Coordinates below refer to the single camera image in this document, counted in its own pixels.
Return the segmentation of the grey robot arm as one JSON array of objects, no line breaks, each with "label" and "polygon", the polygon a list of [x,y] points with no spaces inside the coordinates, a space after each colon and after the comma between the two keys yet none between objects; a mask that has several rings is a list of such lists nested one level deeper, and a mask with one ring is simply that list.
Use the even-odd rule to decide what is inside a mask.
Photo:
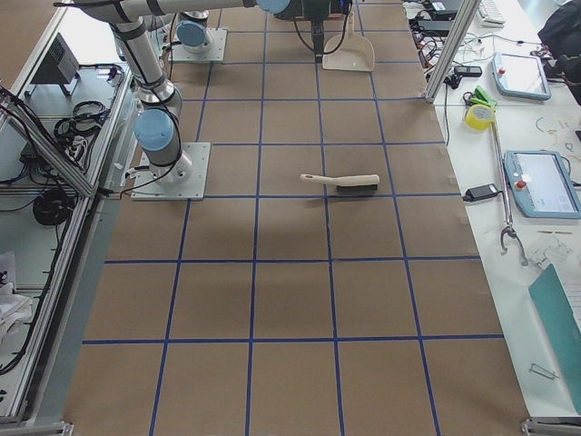
[{"label": "grey robot arm", "polygon": [[[235,1],[234,7],[253,8],[258,6],[261,10],[269,14],[282,12],[290,4],[285,0],[250,0]],[[213,37],[208,28],[208,9],[191,10],[179,13],[179,22],[175,29],[177,41],[184,50],[194,55],[206,53],[214,46]]]},{"label": "grey robot arm", "polygon": [[56,7],[76,7],[107,23],[130,66],[137,83],[143,113],[134,134],[150,165],[153,181],[160,185],[183,183],[192,173],[192,160],[185,156],[179,131],[182,97],[161,67],[159,56],[146,35],[144,17],[234,7],[259,6],[278,13],[288,5],[268,1],[71,1]]}]

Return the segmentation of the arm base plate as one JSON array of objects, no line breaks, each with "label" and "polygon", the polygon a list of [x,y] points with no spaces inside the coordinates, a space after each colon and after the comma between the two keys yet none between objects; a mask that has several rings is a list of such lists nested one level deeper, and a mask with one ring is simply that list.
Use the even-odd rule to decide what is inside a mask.
[{"label": "arm base plate", "polygon": [[131,190],[131,198],[135,201],[202,200],[211,146],[210,143],[182,143],[181,158],[165,176],[162,176],[163,168],[150,166],[148,157],[142,152],[140,165],[147,169],[137,173],[137,188]]},{"label": "arm base plate", "polygon": [[227,30],[193,25],[179,25],[170,50],[174,64],[222,62]]}]

